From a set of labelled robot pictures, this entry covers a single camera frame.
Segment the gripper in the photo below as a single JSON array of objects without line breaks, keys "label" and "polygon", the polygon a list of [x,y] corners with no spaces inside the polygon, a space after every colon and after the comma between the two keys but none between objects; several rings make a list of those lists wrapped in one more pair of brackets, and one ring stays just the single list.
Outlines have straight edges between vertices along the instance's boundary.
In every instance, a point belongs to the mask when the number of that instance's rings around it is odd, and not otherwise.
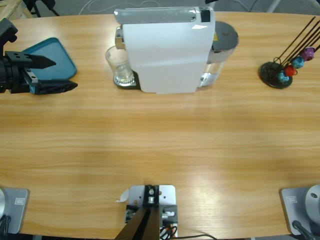
[{"label": "gripper", "polygon": [[57,63],[42,55],[5,51],[0,59],[0,93],[60,94],[75,89],[70,80],[38,80],[31,69],[45,69]]}]

